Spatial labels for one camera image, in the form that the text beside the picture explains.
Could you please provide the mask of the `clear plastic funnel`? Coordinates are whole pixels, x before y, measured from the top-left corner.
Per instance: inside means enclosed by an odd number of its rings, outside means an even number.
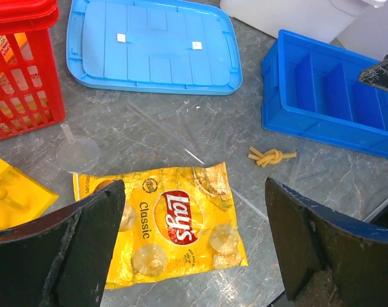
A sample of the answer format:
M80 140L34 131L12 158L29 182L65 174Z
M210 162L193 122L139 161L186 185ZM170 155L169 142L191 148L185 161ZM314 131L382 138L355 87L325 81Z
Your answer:
M100 150L97 143L85 136L73 135L67 124L60 125L65 140L59 145L56 160L61 169L69 173L86 173L99 161Z

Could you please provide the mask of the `yellow Lays chips bag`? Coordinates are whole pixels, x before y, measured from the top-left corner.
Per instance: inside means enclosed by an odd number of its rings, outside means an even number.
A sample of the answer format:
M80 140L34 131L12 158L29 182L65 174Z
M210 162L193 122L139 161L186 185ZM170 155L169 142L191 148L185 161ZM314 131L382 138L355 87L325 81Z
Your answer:
M124 183L110 290L248 263L225 163L72 179L76 200Z

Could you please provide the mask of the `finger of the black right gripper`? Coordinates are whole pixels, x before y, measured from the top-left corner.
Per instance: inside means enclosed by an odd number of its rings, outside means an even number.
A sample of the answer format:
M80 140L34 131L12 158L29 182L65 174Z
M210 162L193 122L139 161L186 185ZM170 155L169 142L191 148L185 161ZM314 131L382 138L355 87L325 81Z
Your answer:
M388 55L383 61L363 70L358 81L388 92Z

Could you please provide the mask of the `white plastic tub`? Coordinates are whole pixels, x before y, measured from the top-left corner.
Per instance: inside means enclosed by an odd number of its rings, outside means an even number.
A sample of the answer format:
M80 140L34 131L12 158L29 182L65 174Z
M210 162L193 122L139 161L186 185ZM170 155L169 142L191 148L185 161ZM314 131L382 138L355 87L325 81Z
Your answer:
M388 1L220 1L220 8L272 37L286 29L377 60L388 54Z

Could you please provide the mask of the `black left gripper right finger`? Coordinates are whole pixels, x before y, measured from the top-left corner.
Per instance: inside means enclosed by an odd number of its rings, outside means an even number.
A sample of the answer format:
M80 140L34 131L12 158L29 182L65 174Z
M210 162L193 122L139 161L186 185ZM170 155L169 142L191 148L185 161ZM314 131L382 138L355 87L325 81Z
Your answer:
M388 306L388 228L265 181L286 297L295 306Z

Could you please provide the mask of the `blue divided plastic bin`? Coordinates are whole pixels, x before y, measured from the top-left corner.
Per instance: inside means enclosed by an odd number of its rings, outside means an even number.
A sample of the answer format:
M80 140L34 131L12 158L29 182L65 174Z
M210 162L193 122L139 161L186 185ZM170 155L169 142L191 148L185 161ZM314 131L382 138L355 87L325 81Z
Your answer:
M388 159L388 91L359 82L375 59L281 29L262 60L262 126Z

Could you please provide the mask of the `red plastic shopping basket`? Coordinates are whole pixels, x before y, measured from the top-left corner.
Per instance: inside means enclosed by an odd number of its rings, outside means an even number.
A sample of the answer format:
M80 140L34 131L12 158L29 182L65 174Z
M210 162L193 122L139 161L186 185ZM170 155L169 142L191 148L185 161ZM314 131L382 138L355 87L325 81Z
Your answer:
M49 30L57 1L0 1L0 140L65 119Z

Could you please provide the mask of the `light blue plastic lid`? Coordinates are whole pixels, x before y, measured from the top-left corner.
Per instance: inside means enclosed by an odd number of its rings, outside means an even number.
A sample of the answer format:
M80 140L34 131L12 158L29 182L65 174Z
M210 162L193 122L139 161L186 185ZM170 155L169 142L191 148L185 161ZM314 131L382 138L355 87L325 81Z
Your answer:
M190 1L73 1L66 59L103 90L230 95L243 81L231 19Z

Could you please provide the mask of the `yellow test tube rack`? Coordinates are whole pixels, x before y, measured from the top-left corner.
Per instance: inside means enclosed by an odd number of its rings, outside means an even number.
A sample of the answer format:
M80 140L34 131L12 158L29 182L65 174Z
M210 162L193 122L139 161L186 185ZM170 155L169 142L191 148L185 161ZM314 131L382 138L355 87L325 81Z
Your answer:
M0 158L0 231L40 217L58 198Z

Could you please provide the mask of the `knotted tan rubber band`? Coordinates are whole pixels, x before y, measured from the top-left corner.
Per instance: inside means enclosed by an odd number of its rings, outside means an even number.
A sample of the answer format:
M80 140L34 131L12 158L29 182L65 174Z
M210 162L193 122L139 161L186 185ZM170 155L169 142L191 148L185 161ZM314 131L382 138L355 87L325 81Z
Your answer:
M250 154L248 154L248 158L255 161L262 168L265 168L269 164L278 164L284 159L296 158L297 156L296 152L283 153L277 149L271 149L265 153L261 153L256 148L250 146L249 150Z

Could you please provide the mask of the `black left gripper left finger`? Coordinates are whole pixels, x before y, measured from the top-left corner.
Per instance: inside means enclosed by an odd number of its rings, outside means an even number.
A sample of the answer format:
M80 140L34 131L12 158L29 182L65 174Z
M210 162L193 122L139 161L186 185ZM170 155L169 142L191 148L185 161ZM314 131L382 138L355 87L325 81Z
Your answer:
M0 306L100 306L124 205L116 180L0 231Z

